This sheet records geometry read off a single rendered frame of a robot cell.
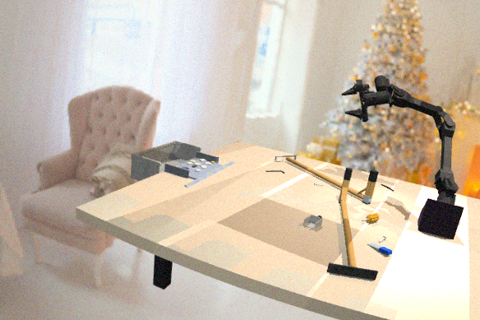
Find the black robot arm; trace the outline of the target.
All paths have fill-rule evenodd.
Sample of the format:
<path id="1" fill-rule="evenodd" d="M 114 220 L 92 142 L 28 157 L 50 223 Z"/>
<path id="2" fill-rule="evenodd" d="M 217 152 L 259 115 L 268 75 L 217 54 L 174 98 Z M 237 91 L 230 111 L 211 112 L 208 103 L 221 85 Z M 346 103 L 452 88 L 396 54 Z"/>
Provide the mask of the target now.
<path id="1" fill-rule="evenodd" d="M 412 97 L 406 90 L 390 84 L 389 78 L 379 75 L 374 81 L 379 105 L 389 104 L 390 108 L 392 105 L 400 108 L 409 107 L 434 118 L 442 141 L 441 168 L 435 174 L 434 182 L 439 195 L 437 201 L 454 205 L 455 193 L 459 189 L 454 179 L 454 173 L 451 170 L 452 138 L 455 132 L 455 122 L 440 106 L 428 104 Z M 441 121 L 441 117 L 444 119 L 444 122 Z"/>

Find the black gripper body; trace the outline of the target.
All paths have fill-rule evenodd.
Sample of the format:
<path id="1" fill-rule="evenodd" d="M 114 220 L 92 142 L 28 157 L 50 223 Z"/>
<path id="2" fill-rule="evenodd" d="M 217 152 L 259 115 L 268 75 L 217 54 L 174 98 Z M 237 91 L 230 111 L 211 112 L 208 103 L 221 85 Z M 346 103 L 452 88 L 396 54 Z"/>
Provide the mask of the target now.
<path id="1" fill-rule="evenodd" d="M 355 86 L 356 86 L 357 92 L 359 93 L 360 102 L 361 102 L 362 122 L 367 122 L 368 121 L 367 106 L 374 105 L 376 107 L 379 104 L 377 92 L 372 91 L 372 93 L 363 94 L 363 85 L 362 85 L 362 80 L 360 79 L 356 80 Z M 363 102 L 365 103 L 363 104 Z"/>

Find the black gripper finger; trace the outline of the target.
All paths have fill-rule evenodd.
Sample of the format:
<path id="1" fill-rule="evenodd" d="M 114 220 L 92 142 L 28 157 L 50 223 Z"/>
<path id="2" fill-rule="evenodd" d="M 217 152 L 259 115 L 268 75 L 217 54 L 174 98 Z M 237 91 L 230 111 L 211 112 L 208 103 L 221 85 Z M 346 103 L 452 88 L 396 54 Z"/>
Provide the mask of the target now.
<path id="1" fill-rule="evenodd" d="M 351 89 L 342 93 L 342 95 L 353 95 L 353 94 L 357 94 L 357 89 L 355 85 Z"/>
<path id="2" fill-rule="evenodd" d="M 346 111 L 345 113 L 349 114 L 349 115 L 353 115 L 353 116 L 355 116 L 357 118 L 360 118 L 362 120 L 362 115 L 361 115 L 361 110 L 360 109 L 349 110 L 349 111 Z"/>

